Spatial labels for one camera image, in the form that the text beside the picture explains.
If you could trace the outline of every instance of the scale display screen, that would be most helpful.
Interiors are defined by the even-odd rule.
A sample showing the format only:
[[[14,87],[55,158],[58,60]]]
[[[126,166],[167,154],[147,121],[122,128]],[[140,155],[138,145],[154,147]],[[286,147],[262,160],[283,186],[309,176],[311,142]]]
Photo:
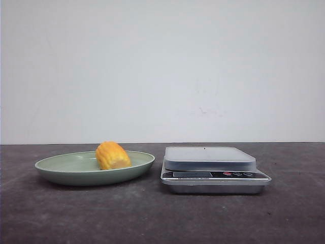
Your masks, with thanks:
[[[173,177],[212,177],[210,172],[173,172]]]

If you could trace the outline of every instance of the dark countertop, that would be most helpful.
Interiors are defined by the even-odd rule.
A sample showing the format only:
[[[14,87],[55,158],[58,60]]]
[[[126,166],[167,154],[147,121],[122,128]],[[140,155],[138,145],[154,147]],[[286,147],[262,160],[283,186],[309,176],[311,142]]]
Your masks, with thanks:
[[[176,195],[160,182],[165,147],[234,146],[272,177],[258,195]],[[156,157],[143,176],[68,187],[34,164],[97,144],[1,146],[1,240],[8,243],[324,243],[325,143],[140,143]]]

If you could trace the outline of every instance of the silver scale body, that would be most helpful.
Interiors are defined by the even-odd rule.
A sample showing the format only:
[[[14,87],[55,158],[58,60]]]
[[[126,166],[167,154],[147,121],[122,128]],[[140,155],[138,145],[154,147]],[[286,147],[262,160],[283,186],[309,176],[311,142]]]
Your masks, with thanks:
[[[211,175],[225,172],[251,173],[259,178]],[[257,170],[254,157],[234,147],[166,147],[160,178],[174,193],[194,194],[256,194],[272,180]]]

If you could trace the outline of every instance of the plate rim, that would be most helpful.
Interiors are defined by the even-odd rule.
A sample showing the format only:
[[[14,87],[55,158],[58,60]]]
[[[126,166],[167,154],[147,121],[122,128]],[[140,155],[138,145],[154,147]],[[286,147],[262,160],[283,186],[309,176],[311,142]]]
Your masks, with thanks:
[[[127,169],[134,169],[134,168],[138,168],[138,167],[143,167],[147,164],[150,164],[152,163],[153,161],[155,161],[155,156],[152,155],[152,154],[149,154],[147,152],[143,152],[143,151],[134,151],[134,150],[125,150],[126,152],[134,152],[134,153],[141,153],[141,154],[147,154],[149,156],[152,157],[152,159],[143,164],[143,165],[136,165],[136,166],[129,166],[129,167],[124,167],[124,168],[119,168],[119,169],[104,169],[104,170],[91,170],[91,171],[60,171],[60,170],[48,170],[48,169],[44,169],[44,168],[41,168],[39,167],[39,163],[44,161],[44,160],[47,160],[47,159],[51,159],[51,158],[56,158],[56,157],[59,157],[59,156],[65,156],[65,155],[72,155],[72,154],[81,154],[81,153],[94,153],[96,151],[77,151],[77,152],[71,152],[71,153],[68,153],[68,154],[60,154],[60,155],[54,155],[54,156],[51,156],[51,157],[48,157],[48,158],[44,158],[44,159],[41,159],[41,160],[38,160],[34,166],[37,170],[41,170],[41,171],[46,171],[46,172],[54,172],[54,173],[68,173],[68,174],[73,174],[73,173],[104,173],[104,172],[114,172],[114,171],[120,171],[120,170],[127,170]]]

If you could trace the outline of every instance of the scale control panel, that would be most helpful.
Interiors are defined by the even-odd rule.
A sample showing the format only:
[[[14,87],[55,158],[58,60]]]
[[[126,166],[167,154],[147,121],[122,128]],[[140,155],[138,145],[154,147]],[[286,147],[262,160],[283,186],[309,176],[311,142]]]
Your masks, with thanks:
[[[264,174],[248,171],[171,171],[162,177],[168,180],[268,180]]]

